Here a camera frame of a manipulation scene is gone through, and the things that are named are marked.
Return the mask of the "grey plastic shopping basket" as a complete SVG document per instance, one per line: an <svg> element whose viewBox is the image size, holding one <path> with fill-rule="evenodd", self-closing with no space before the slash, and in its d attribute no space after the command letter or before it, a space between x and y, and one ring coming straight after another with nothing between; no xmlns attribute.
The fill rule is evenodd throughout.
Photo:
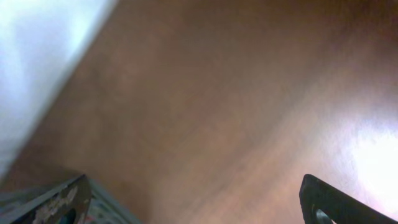
<svg viewBox="0 0 398 224"><path fill-rule="evenodd" d="M84 223L46 223L46 224L86 224L86 223L118 223L118 224L140 224L140 220L137 219L131 212L126 208L122 207L118 201L112 198L112 196L105 191L99 184L88 178L92 198L90 206L85 217ZM1 192L1 223L9 223L9 194L12 192Z"/></svg>

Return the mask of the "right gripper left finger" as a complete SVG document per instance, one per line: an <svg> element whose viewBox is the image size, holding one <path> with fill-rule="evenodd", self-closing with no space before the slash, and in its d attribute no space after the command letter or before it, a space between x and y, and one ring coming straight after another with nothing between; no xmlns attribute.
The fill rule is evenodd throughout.
<svg viewBox="0 0 398 224"><path fill-rule="evenodd" d="M61 184L9 194L9 223L84 223L91 187L81 175Z"/></svg>

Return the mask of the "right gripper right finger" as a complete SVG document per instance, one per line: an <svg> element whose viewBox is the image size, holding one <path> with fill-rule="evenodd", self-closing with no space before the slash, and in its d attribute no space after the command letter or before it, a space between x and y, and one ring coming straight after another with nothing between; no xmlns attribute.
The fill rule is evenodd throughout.
<svg viewBox="0 0 398 224"><path fill-rule="evenodd" d="M305 224L397 224L311 174L304 175L299 198Z"/></svg>

